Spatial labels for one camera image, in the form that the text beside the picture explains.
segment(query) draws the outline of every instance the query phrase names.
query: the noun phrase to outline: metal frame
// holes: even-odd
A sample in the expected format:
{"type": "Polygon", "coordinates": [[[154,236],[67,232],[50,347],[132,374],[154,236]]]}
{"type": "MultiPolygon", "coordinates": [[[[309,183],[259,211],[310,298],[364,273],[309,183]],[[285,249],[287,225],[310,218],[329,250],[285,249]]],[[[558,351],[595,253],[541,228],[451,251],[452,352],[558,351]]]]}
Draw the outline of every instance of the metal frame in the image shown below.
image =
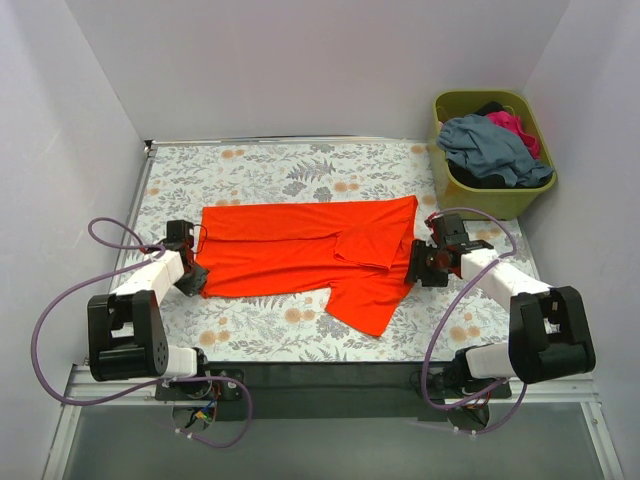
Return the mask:
{"type": "MultiPolygon", "coordinates": [[[[145,142],[145,153],[147,160],[144,162],[136,191],[134,192],[131,208],[127,218],[127,226],[133,228],[135,226],[144,190],[153,159],[159,146],[204,146],[204,145],[226,145],[226,144],[249,144],[249,143],[309,143],[309,142],[326,142],[326,143],[414,143],[416,140],[407,139],[389,139],[384,137],[359,137],[359,136],[334,136],[334,137],[254,137],[254,138],[235,138],[220,140],[202,140],[202,141],[168,141],[159,142],[150,140],[145,142]]],[[[130,235],[123,236],[123,244],[131,241],[130,235]]],[[[120,251],[116,260],[115,268],[121,268],[126,261],[126,252],[120,251]]],[[[535,263],[533,269],[536,277],[538,270],[535,263]]],[[[117,286],[117,279],[112,280],[111,288],[117,286]]],[[[110,395],[122,391],[132,384],[140,383],[142,379],[118,381],[109,383],[97,383],[91,377],[88,367],[74,367],[67,388],[67,395],[76,399],[91,399],[110,395]]],[[[522,389],[522,383],[519,381],[510,382],[513,396],[510,399],[494,399],[495,403],[514,403],[518,394],[522,389]]],[[[177,405],[201,405],[202,402],[158,402],[154,399],[155,387],[147,387],[140,389],[126,397],[120,398],[110,405],[147,405],[147,406],[164,406],[167,404],[177,405]]],[[[560,380],[543,382],[541,384],[531,385],[528,388],[527,395],[524,399],[525,403],[580,403],[585,416],[585,422],[589,429],[591,439],[600,462],[604,478],[606,479],[622,479],[624,478],[620,463],[615,453],[613,443],[611,441],[609,431],[607,429],[604,417],[600,411],[601,403],[598,401],[598,394],[590,374],[568,377],[560,380]]],[[[54,436],[52,447],[50,449],[49,458],[43,473],[43,479],[62,478],[69,453],[75,436],[76,427],[78,425],[81,407],[73,407],[65,405],[61,409],[61,416],[58,427],[54,436]]]]}

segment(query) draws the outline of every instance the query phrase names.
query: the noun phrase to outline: robotic arm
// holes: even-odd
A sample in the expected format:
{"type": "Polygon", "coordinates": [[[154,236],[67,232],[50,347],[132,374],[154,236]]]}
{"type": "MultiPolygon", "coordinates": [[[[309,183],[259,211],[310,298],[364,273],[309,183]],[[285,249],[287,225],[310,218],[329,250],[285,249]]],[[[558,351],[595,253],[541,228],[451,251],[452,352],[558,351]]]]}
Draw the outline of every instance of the robotic arm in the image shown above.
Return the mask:
{"type": "Polygon", "coordinates": [[[167,343],[159,309],[172,286],[193,296],[206,282],[209,272],[194,258],[193,227],[184,220],[167,222],[164,255],[110,294],[89,300],[89,364],[95,380],[203,374],[199,368],[206,358],[200,349],[167,343]],[[114,337],[112,332],[127,323],[133,325],[133,336],[114,337]]]}
{"type": "MultiPolygon", "coordinates": [[[[406,282],[444,287],[450,274],[470,281],[498,258],[487,242],[470,241],[459,215],[439,216],[427,224],[435,246],[413,242],[406,282]]],[[[194,258],[193,227],[182,220],[167,222],[167,238],[161,242],[165,254],[110,294],[89,301],[89,358],[95,380],[207,374],[200,349],[168,345],[159,311],[171,286],[193,296],[206,282],[208,271],[194,258]],[[133,325],[133,336],[112,334],[126,323],[133,325]]],[[[485,379],[512,377],[531,384],[593,370],[595,353],[575,289],[551,287],[507,263],[489,270],[477,286],[509,312],[509,340],[456,352],[445,372],[450,386],[467,389],[485,379]]]]}
{"type": "MultiPolygon", "coordinates": [[[[459,215],[436,217],[427,225],[435,246],[413,242],[407,282],[442,287],[449,274],[470,281],[498,258],[487,242],[470,241],[459,215]]],[[[532,384],[594,369],[595,352],[577,290],[551,287],[507,263],[496,265],[476,285],[509,312],[509,340],[456,352],[451,369],[458,386],[511,377],[532,384]]]]}

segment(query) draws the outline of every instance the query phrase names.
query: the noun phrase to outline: orange shirt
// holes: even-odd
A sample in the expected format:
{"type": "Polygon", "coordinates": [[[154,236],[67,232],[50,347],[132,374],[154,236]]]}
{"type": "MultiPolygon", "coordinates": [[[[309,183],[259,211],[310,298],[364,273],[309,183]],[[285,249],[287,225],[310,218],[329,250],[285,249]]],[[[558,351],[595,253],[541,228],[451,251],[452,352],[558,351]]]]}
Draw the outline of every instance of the orange shirt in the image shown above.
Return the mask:
{"type": "Polygon", "coordinates": [[[203,297],[331,287],[326,310],[381,335],[409,293],[416,197],[343,203],[205,207],[197,255],[203,297]]]}

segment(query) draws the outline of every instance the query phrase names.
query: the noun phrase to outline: floral pattern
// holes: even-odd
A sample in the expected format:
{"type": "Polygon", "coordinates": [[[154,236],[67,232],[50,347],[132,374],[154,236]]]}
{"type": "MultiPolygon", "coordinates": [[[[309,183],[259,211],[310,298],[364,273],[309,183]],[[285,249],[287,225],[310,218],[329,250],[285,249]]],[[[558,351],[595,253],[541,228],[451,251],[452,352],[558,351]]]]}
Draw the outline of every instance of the floral pattern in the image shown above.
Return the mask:
{"type": "MultiPolygon", "coordinates": [[[[416,195],[416,236],[427,238],[424,219],[437,208],[424,144],[316,143],[165,146],[153,161],[135,229],[158,241],[170,219],[201,220],[202,207],[282,202],[380,200],[416,195]]],[[[473,238],[508,248],[499,228],[468,222],[473,238]]],[[[517,221],[507,222],[518,241],[511,261],[533,274],[517,221]]],[[[138,261],[133,252],[129,264],[138,261]]],[[[381,337],[354,330],[325,312],[329,289],[248,298],[187,298],[172,289],[161,305],[167,338],[199,346],[211,360],[409,361],[421,360],[436,324],[463,282],[446,288],[416,285],[381,337]]],[[[508,316],[474,290],[453,313],[434,359],[507,338],[508,316]]]]}

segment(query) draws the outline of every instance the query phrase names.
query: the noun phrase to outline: plastic basket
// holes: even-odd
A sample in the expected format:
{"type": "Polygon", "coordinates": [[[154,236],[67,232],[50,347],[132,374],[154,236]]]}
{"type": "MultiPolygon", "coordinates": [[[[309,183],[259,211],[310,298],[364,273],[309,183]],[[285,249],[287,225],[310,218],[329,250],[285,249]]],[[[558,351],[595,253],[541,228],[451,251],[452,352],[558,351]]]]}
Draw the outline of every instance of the plastic basket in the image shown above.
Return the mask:
{"type": "MultiPolygon", "coordinates": [[[[441,209],[471,207],[483,210],[496,218],[509,220],[516,218],[541,193],[549,190],[555,183],[554,172],[551,180],[539,188],[478,189],[458,182],[451,172],[445,158],[445,152],[436,146],[440,134],[439,122],[455,117],[463,117],[475,112],[490,101],[496,101],[512,115],[522,118],[523,130],[538,138],[540,143],[540,162],[553,167],[542,134],[536,124],[527,101],[520,95],[504,90],[452,90],[439,95],[433,102],[433,123],[429,131],[429,158],[436,186],[436,196],[441,209]]],[[[481,217],[460,212],[465,220],[481,217]]]]}

